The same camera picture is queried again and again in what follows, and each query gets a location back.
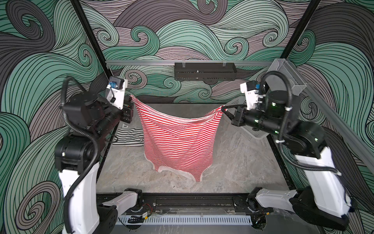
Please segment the black white striped tank top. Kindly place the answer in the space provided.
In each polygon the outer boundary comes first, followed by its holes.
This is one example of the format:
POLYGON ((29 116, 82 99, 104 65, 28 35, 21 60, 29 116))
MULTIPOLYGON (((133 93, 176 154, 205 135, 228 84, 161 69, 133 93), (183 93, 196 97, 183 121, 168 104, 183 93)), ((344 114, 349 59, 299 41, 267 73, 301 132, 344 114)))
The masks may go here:
POLYGON ((123 126, 118 128, 114 142, 114 146, 123 147, 139 147, 144 145, 144 133, 142 128, 132 128, 123 126))

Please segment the red white striped tank top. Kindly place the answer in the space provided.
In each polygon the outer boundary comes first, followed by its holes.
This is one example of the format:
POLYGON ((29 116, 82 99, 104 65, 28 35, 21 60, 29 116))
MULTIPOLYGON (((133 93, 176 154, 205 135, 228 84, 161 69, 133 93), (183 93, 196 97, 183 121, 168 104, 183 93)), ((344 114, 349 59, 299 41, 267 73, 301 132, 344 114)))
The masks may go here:
POLYGON ((144 155, 154 170, 170 170, 202 180, 213 164, 213 148, 223 112, 220 107, 194 119, 159 112, 131 96, 144 134, 144 155))

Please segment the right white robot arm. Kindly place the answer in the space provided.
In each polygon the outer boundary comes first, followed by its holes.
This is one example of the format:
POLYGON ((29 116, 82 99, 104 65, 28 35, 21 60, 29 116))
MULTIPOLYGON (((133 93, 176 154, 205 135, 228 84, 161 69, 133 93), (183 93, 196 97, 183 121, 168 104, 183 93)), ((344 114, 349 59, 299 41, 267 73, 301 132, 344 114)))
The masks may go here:
POLYGON ((232 125, 266 132, 275 137, 279 154, 290 165, 304 171, 307 187, 277 191, 256 187, 247 197, 250 208, 258 209, 259 222, 273 209, 295 213, 307 223, 345 231, 354 202, 347 195, 342 173, 336 168, 323 128, 299 119, 301 98, 293 93, 291 81, 281 72, 266 73, 261 82, 240 85, 245 104, 222 107, 232 125))

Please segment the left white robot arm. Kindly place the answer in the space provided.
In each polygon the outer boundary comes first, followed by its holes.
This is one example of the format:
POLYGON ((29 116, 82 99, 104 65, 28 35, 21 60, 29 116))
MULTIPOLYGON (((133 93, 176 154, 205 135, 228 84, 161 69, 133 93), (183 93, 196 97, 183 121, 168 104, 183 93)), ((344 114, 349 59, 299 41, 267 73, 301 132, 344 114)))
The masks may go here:
POLYGON ((100 155, 107 136, 122 121, 131 122, 133 105, 125 94, 128 82, 110 77, 108 95, 86 90, 68 97, 68 85, 75 79, 64 79, 60 96, 66 135, 55 146, 55 166, 64 192, 63 221, 65 234, 107 234, 120 215, 143 205, 142 191, 127 189, 117 197, 98 204, 96 180, 100 155))

